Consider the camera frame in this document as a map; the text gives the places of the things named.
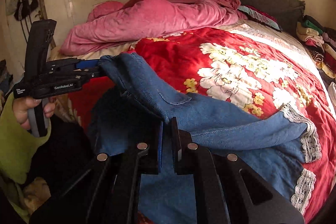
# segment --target human hand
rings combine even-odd
[[[55,110],[55,103],[54,98],[49,98],[49,103],[47,103],[44,108],[43,112],[47,118],[50,118],[54,114]],[[37,107],[41,103],[41,99],[34,99],[32,97],[22,97],[18,99],[14,99],[12,109],[14,116],[17,122],[21,125],[22,128],[25,130],[30,129],[30,124],[28,120],[28,110],[30,108]]]

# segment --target pink pillow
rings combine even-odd
[[[107,1],[103,2],[101,4],[98,4],[89,14],[87,17],[86,22],[92,22],[97,18],[106,16],[108,14],[111,14],[115,11],[120,10],[123,7],[123,3],[118,1]]]

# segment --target red floral comforter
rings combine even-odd
[[[296,104],[321,145],[321,158],[303,165],[316,175],[304,215],[312,219],[330,193],[336,164],[336,122],[314,74],[267,44],[213,28],[142,39],[135,50],[176,90],[230,101],[261,119]]]

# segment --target white lace trim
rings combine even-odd
[[[302,214],[305,213],[305,209],[308,206],[315,182],[316,175],[312,171],[303,169],[301,176],[297,180],[295,193],[291,198],[292,205]]]
[[[319,136],[314,123],[299,113],[295,105],[290,103],[284,105],[281,109],[283,116],[291,122],[304,122],[307,124],[307,131],[301,136],[303,154],[307,163],[319,160],[322,157]]]

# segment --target metal screw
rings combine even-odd
[[[230,160],[230,161],[236,161],[236,160],[238,160],[238,156],[236,154],[230,153],[227,156],[227,159]]]
[[[196,150],[198,148],[198,145],[196,143],[188,143],[188,148],[190,150]]]
[[[145,150],[148,147],[148,145],[146,143],[138,143],[136,147],[140,150]]]
[[[98,161],[105,161],[105,160],[107,160],[107,154],[105,154],[105,153],[98,154],[97,160]]]

